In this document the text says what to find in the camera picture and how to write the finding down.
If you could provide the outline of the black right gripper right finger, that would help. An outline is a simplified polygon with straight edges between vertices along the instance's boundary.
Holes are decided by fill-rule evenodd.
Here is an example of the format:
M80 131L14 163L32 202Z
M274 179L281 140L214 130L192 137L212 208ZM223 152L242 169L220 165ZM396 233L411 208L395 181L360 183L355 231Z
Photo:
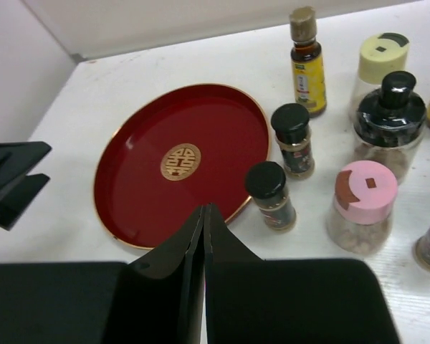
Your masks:
M381 286L357 259L264 260L204 219L210 343L399 343Z

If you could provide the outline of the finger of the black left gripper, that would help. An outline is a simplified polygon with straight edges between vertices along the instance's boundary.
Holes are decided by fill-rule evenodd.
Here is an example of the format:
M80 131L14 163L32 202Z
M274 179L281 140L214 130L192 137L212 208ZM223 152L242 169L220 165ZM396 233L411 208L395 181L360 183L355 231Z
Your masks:
M0 186L30 172L51 150L43 141L0 143Z
M49 176L38 173L25 176L18 182L0 200L0 227L2 229L12 229L49 180Z

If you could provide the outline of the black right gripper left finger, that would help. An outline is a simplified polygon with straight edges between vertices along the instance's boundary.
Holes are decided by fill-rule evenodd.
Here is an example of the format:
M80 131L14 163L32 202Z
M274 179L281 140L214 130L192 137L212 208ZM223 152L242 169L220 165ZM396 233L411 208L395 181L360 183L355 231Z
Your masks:
M200 343L204 214L122 270L104 343Z

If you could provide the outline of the black cap spice bottle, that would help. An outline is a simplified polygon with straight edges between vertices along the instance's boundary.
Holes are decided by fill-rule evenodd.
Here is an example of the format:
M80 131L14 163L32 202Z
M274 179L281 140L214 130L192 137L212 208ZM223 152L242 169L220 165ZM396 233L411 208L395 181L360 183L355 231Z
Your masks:
M297 103L280 106L271 117L271 126L282 154L284 169L292 178L308 178L315 168L309 122L308 110Z
M278 163L264 161L252 166L245 176L244 188L270 229L282 231L295 225L297 214L290 200L285 172Z

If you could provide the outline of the pink lid glass jar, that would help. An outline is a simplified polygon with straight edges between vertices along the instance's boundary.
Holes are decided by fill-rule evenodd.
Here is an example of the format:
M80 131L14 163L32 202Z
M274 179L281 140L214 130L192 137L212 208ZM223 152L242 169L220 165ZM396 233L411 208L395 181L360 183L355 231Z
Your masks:
M375 161L355 161L337 174L326 229L341 249L375 254L390 236L398 182Z

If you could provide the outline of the cream lid glass jar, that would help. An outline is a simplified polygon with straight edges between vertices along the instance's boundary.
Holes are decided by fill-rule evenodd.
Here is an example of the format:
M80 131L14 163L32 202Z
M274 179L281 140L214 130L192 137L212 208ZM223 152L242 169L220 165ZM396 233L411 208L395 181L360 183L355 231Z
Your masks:
M361 100L378 89L387 74L405 70L409 47L409 39L395 32L375 34L362 43L358 71L348 106L350 120L355 119Z

